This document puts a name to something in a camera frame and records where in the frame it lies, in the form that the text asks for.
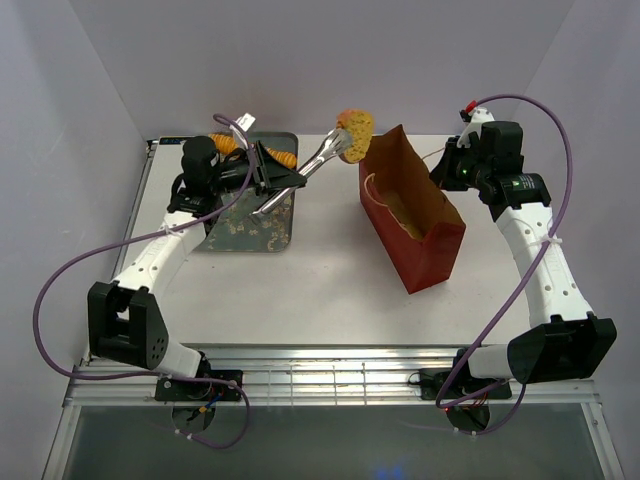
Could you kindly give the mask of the long orange baguette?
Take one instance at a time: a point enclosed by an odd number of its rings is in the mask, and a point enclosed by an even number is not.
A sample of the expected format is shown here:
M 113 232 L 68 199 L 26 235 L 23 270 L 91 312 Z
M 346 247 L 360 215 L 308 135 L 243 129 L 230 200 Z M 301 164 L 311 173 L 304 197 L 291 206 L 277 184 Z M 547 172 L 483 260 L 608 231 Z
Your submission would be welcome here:
M 239 148 L 238 143 L 230 135 L 221 134 L 221 133 L 212 133 L 212 134 L 209 134 L 209 137 L 214 141 L 217 149 L 221 152 L 222 155 L 229 155 L 231 152 Z M 294 168 L 297 166 L 297 157 L 295 154 L 290 152 L 285 152 L 285 151 L 274 150 L 269 147 L 267 147 L 266 150 L 281 165 L 287 168 Z

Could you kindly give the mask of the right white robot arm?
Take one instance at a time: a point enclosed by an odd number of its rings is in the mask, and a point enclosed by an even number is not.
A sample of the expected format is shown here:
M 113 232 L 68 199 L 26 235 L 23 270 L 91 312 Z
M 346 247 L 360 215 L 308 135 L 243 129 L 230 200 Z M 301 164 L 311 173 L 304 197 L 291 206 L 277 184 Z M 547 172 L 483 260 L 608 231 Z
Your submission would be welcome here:
M 591 377 L 617 337 L 610 318 L 598 317 L 581 294 L 553 232 L 552 211 L 542 177 L 523 170 L 523 130 L 516 122 L 470 121 L 449 139 L 431 173 L 446 191 L 473 188 L 505 238 L 521 277 L 515 296 L 526 296 L 528 331 L 506 344 L 476 340 L 455 361 L 436 396 L 453 386 L 474 397 L 490 386 L 522 385 Z

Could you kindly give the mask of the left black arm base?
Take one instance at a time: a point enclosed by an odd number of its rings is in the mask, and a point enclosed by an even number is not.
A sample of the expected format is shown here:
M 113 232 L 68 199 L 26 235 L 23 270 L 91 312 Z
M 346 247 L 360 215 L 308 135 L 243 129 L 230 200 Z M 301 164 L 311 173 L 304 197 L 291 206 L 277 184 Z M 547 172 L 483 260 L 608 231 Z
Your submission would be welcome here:
M 161 402 L 203 402 L 218 399 L 219 401 L 235 402 L 242 399 L 237 389 L 228 386 L 233 383 L 243 385 L 244 372 L 238 369 L 212 370 L 210 377 L 222 381 L 187 382 L 162 377 L 157 383 L 154 399 Z

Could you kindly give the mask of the red paper bag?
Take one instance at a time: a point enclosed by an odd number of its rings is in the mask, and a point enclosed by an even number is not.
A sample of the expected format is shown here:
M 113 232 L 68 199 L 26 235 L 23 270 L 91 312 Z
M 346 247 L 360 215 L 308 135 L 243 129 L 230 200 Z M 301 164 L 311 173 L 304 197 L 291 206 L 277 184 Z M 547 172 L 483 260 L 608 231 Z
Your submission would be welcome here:
M 409 294 L 450 278 L 466 224 L 401 125 L 372 138 L 359 163 L 359 196 Z

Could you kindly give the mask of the sliced bread piece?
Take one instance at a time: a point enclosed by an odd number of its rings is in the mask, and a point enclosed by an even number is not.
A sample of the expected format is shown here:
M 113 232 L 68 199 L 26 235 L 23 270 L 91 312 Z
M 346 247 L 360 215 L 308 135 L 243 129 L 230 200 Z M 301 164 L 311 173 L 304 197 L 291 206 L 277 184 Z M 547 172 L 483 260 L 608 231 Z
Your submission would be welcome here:
M 340 155 L 348 164 L 357 164 L 366 156 L 374 134 L 375 121 L 365 110 L 349 109 L 337 116 L 336 126 L 351 136 L 351 145 Z
M 396 192 L 390 191 L 383 196 L 383 201 L 396 223 L 412 239 L 416 241 L 422 241 L 424 238 L 424 233 L 413 221 L 409 210 L 405 206 L 400 196 Z

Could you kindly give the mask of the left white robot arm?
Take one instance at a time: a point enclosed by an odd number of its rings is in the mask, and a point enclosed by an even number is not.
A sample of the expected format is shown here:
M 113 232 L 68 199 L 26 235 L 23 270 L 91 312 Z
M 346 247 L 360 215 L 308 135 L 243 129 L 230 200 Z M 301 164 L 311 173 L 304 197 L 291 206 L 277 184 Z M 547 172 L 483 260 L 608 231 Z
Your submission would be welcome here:
M 212 230 L 224 194 L 240 193 L 243 186 L 280 193 L 304 186 L 306 179 L 261 142 L 250 151 L 237 147 L 223 154 L 208 136 L 183 143 L 180 165 L 158 237 L 111 282 L 90 288 L 89 347 L 95 356 L 178 377 L 178 388 L 197 400 L 210 392 L 212 376 L 202 353 L 171 339 L 158 298 Z

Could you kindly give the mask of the metal serving tongs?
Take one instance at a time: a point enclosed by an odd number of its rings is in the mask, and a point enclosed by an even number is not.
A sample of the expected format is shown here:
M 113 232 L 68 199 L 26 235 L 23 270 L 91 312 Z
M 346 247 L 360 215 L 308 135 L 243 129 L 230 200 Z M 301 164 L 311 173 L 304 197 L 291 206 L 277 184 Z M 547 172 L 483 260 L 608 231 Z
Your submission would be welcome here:
M 288 199 L 297 189 L 306 185 L 307 180 L 324 164 L 334 157 L 344 155 L 354 145 L 353 135 L 345 128 L 336 127 L 323 139 L 318 150 L 296 171 L 305 180 L 300 186 L 291 186 L 280 189 L 272 195 L 259 208 L 254 210 L 250 217 L 258 222 L 270 214 L 276 207 Z

